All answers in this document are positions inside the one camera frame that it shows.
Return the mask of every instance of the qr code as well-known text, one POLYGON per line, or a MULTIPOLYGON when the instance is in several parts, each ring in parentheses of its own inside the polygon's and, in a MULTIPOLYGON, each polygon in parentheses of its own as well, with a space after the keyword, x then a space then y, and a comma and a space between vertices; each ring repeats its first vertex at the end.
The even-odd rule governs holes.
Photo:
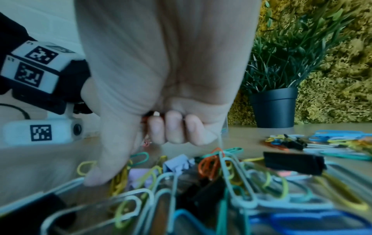
POLYGON ((39 87, 44 71, 20 62, 14 79, 30 86, 39 87))
POLYGON ((31 141, 51 141, 51 125, 30 125, 31 141))
POLYGON ((52 48, 54 50, 57 50, 57 51, 60 51, 62 53, 75 53, 73 51, 70 51, 69 49, 66 49, 64 47, 61 47, 61 46, 47 46, 49 48, 52 48))
POLYGON ((25 57, 31 60, 37 61, 39 63, 43 63, 45 65, 49 64, 55 57, 57 57, 58 53, 43 48, 41 46, 36 47, 32 51, 30 51, 25 57))

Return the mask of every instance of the moss wall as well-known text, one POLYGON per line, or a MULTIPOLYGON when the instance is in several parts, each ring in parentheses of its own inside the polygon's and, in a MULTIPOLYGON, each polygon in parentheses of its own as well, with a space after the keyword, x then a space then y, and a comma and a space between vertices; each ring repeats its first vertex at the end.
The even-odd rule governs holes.
MULTIPOLYGON (((271 0, 274 15, 288 9, 296 15, 311 13, 322 0, 271 0)), ((350 38, 329 51, 324 64, 299 88, 295 122, 372 122, 372 0, 333 0, 349 10, 358 5, 355 20, 344 30, 350 38)), ((258 31, 266 29, 261 7, 258 31)), ((228 115, 229 124, 255 124, 248 97, 239 92, 228 115)))

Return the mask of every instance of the wooden table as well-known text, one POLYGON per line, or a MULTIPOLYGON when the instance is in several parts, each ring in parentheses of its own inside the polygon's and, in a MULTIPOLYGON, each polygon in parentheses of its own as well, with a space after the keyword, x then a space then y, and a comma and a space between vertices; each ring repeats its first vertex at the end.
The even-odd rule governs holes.
MULTIPOLYGON (((223 148, 242 147, 244 153, 239 158, 262 156, 263 151, 276 151, 259 142, 273 134, 311 135, 316 130, 361 130, 372 133, 372 124, 307 124, 296 125, 289 129, 258 129, 255 127, 229 127, 224 134, 223 148)), ((143 150, 149 152, 150 160, 141 167, 150 167, 161 155, 169 158, 186 154, 189 157, 209 153, 217 147, 217 141, 203 147, 190 144, 163 146, 151 145, 143 150)), ((82 161, 95 160, 99 156, 98 138, 90 138, 63 146, 36 146, 9 148, 0 150, 0 206, 31 195, 54 188, 77 177, 76 167, 82 161)), ((333 161, 372 177, 371 162, 334 158, 333 161)), ((107 185, 84 189, 84 193, 75 193, 73 201, 86 203, 107 196, 107 185)))

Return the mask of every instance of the hand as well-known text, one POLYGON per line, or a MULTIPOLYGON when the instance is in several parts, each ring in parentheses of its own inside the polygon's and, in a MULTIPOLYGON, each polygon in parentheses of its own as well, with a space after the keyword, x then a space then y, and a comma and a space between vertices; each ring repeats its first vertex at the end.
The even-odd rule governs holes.
POLYGON ((100 112, 103 146, 86 185, 103 184, 122 169, 142 140, 141 116, 150 110, 165 113, 164 120, 148 120, 154 143, 203 145, 217 138, 243 78, 260 5, 258 0, 76 1, 99 95, 83 99, 100 112))

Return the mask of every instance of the plant pot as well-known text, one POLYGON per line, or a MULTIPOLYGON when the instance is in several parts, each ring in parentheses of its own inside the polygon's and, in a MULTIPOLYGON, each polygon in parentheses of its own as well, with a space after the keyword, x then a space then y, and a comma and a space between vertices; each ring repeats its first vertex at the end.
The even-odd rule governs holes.
POLYGON ((287 128, 295 124, 297 88, 283 88, 249 97, 257 127, 287 128))

